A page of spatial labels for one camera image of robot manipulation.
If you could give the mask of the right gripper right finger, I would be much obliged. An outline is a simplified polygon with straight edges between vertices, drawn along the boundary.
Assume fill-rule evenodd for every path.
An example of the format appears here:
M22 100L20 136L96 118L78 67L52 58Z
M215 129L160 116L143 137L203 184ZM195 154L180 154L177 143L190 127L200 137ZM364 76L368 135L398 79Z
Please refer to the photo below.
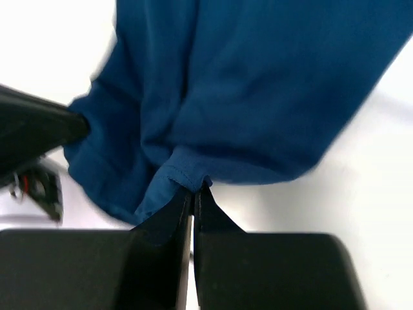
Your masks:
M344 244L323 233L246 232L203 186L194 198L194 272L202 309L365 309Z

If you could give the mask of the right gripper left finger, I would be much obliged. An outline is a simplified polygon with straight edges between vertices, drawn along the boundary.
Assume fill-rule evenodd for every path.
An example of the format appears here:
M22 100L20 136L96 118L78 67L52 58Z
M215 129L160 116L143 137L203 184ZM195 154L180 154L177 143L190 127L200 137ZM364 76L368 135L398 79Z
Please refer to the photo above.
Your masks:
M2 309L184 309L192 195L130 230L1 233Z

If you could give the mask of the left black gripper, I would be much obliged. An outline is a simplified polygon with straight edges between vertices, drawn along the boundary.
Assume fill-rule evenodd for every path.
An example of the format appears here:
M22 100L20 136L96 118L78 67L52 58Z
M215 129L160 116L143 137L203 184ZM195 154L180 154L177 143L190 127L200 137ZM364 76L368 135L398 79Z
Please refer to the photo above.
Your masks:
M61 222L62 166L41 157L83 139L89 130L86 119L66 106L2 85L1 185L8 185L15 202L34 202L50 220Z

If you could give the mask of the blue t shirt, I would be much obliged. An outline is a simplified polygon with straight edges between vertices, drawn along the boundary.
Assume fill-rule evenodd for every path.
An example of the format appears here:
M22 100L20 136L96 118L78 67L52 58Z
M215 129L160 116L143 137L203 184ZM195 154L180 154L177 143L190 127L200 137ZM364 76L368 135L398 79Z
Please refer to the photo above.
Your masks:
M70 176L138 225L182 187L316 166L412 33L411 1L118 1L114 49L70 110Z

